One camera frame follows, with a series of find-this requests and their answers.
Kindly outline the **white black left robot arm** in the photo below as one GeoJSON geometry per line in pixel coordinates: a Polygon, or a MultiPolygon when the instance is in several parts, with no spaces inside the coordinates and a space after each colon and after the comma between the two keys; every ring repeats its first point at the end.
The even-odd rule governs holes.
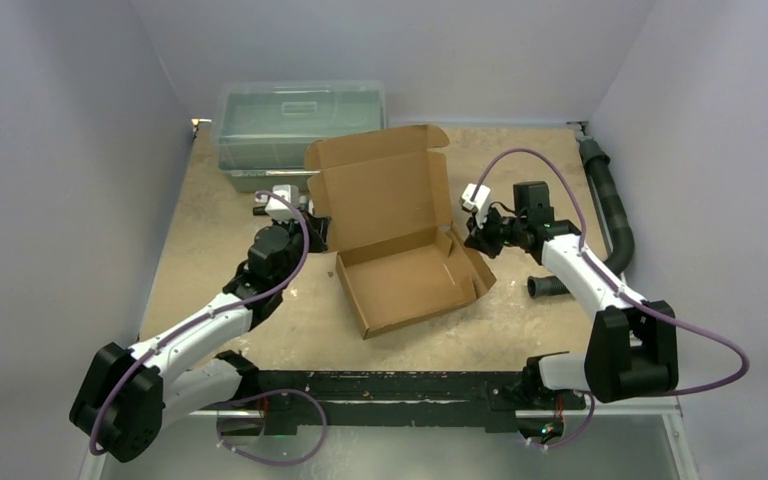
{"type": "Polygon", "coordinates": [[[308,254],[326,251],[330,222],[307,212],[273,221],[257,232],[246,260],[206,306],[147,340],[100,348],[69,412],[88,435],[90,453],[131,461],[164,427],[205,406],[253,406],[266,414],[271,395],[242,354],[227,350],[195,365],[277,310],[308,254]]]}

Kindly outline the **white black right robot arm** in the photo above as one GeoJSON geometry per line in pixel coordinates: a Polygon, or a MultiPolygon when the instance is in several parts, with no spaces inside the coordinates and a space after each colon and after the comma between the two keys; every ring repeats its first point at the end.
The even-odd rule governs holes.
{"type": "Polygon", "coordinates": [[[671,307],[628,288],[592,255],[571,221],[555,219],[546,183],[521,182],[514,190],[519,209],[503,215],[487,186],[464,189],[466,246],[489,258],[505,247],[523,250],[561,281],[592,320],[584,353],[529,358],[516,392],[544,407],[565,391],[589,392],[603,403],[672,391],[679,380],[677,335],[662,319],[671,307]]]}

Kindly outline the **brown cardboard box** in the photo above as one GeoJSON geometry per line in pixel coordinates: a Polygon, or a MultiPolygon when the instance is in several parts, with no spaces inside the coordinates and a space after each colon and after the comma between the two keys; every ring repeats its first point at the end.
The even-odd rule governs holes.
{"type": "Polygon", "coordinates": [[[436,125],[318,140],[307,186],[327,217],[327,249],[362,339],[467,307],[494,286],[481,254],[455,227],[436,125]]]}

